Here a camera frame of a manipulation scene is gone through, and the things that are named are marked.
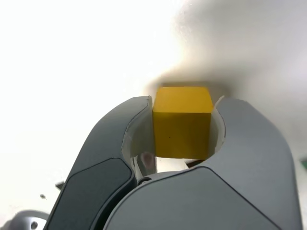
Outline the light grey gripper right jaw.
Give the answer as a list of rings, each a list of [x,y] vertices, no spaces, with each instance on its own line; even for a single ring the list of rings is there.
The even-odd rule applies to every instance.
[[[300,207],[290,148],[249,103],[218,105],[224,142],[189,170],[150,180],[112,211],[107,230],[298,230]]]

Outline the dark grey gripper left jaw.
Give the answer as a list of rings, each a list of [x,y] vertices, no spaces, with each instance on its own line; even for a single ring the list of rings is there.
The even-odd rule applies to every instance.
[[[93,127],[45,225],[47,230],[101,230],[112,210],[156,173],[150,96],[128,99]]]

